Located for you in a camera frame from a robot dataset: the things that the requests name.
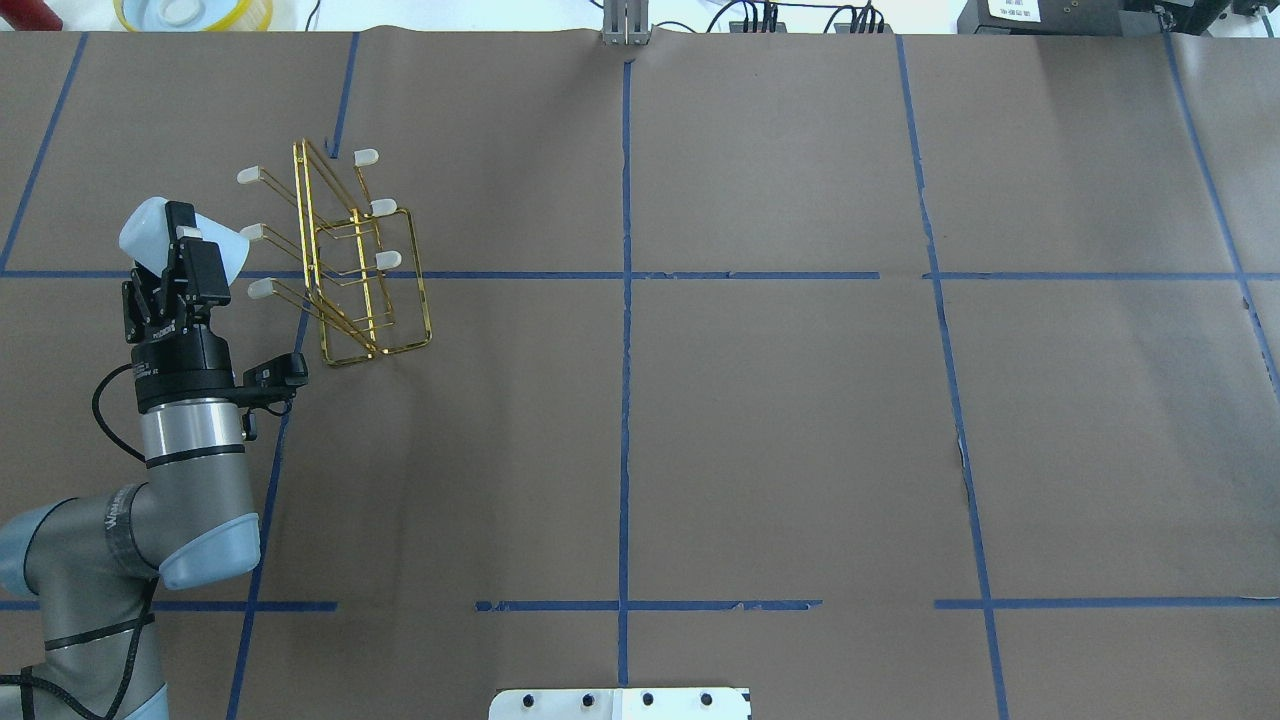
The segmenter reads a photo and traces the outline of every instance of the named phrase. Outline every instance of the metal bracket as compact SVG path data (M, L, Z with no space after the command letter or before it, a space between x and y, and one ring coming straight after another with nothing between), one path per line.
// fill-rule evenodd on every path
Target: metal bracket
M764 23L762 22L762 23L759 23L759 28L760 29L751 29L748 26L746 20L731 20L728 23L728 31L730 32L732 32L732 33L746 33L746 35L765 33L765 32L786 32L787 31L787 23L785 23L782 20L778 20L777 27L774 27L772 31L767 31L767 29L764 29Z
M489 720L750 720L740 688L503 691Z
M602 0L605 45L649 45L649 0Z
M893 35L893 26L891 26L888 23L884 23L884 29L882 29L882 31L877 31L874 28L867 29L867 26L863 26L861 27L863 32L860 32L860 33L859 32L854 32L854 23L836 23L836 28L835 29L836 29L836 35L877 35L879 32L882 32L884 35Z

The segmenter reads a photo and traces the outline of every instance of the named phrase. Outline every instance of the light blue joint cover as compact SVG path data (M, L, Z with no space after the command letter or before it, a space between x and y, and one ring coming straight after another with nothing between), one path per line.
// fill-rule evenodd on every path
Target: light blue joint cover
M257 512L228 520L160 564L164 587L183 591L248 573L262 559L259 543Z
M36 597L27 585L27 550L45 518L61 502L28 510L0 528L0 585L19 597Z
M169 720L169 684L160 685L151 700L128 714L124 720Z

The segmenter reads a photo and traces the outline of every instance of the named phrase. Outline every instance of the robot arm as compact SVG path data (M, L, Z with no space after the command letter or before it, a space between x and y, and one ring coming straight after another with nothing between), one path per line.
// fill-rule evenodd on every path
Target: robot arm
M234 251L204 240L202 227L225 229L188 204L151 199L122 232L138 260L122 296L146 482L0 528L0 583L38 596L45 637L42 665L0 675L0 720L168 720L150 626L156 583L193 588L260 560L244 462L252 410L292 401L307 368L301 354L282 355L236 386L209 316L230 301L243 256L227 260Z

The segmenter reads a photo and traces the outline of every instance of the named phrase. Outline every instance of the black cable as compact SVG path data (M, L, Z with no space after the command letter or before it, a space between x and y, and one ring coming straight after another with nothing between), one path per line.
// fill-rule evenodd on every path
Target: black cable
M716 13L714 17L712 17L712 22L707 26L707 32L710 32L710 31L716 29L716 20L721 19L721 15L723 15L730 8L732 8L733 5L737 5L739 3L741 3L742 5L746 5L748 8L751 9L751 24L758 23L759 18L755 14L756 13L756 10L755 10L755 3L751 3L750 0L733 0L732 3L728 3L728 4L723 5L723 6L721 6L719 12ZM746 29L746 10L745 9L742 10L742 29Z
M884 32L884 13L876 9L874 5L868 3L863 6L863 12L859 14L858 29L861 35L874 35L877 32Z
M773 3L773 4L780 5L782 8L817 8L819 10L837 10L840 8L844 8L844 5L819 5L815 3Z
M275 415L276 418L283 418L293 411L293 398L284 401L284 410L271 410L270 407L264 407L269 415Z
M849 14L852 15L852 19L849 20L850 23L858 19L858 8L854 8L852 5L841 5L836 8L836 12L832 13L829 18L827 18L827 26L822 28L823 35L831 32L831 26L836 22L836 17L841 13L841 10L849 10Z
M655 26L653 26L653 27L662 27L662 26L676 26L676 27L682 27L682 28L687 29L689 32L691 32L691 33L694 33L694 35L698 35L698 31L696 31L696 29L694 29L694 28L691 28L691 27L686 26L685 23L682 23L682 22L680 22L680 20L663 20L663 22L660 22L660 23L658 23L658 24L655 24Z
M116 688L115 700L111 701L111 707L108 708L106 715L95 715L92 710L76 700L76 696L68 692L67 688L44 678L33 675L0 675L0 685L19 685L44 691L61 701L72 712L84 720L115 720L115 715L120 711L120 705L124 703L124 696L129 692L129 683L133 682L133 665L138 659L138 643L142 642L142 628L146 626L147 615L151 614L151 598L155 597L159 582L160 578L152 578L147 583L147 588L142 592L142 612L133 621L133 637L129 638L129 652L124 657L124 674L120 676L120 687Z
M316 13L320 10L320 1L321 0L316 0L315 6L311 8L311 14L307 15L307 24L302 26L302 32L307 32L311 29L311 18L316 17Z
M97 383L97 388L93 389L93 400L90 402L90 406L93 409L93 419L97 420L97 427L102 430L102 433L106 434L106 437L110 438L110 441L114 442L120 450L132 455L138 462L146 462L147 459L141 452L133 450L129 443L120 439L120 436L111 432L111 428L106 424L106 419L102 418L102 409L99 407L99 404L102 400L102 391L106 389L106 386L111 384L111 380L114 380L116 375L132 366L133 365L125 363L124 365L120 365L108 373L106 377L102 378L102 382Z

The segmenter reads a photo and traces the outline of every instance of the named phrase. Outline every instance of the black device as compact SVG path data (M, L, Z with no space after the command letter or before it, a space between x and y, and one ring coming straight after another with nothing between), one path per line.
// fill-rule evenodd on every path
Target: black device
M288 401L307 383L306 359L280 355L244 373L236 386L227 341L210 329L214 307L230 302L218 245L201 238L196 209L187 202L164 206L169 228L169 263L161 275L134 264L120 286L124 340L133 345L133 383L138 413L195 397L218 397L252 410Z
M1124 35L1120 0L969 0L956 19L956 32L960 35Z

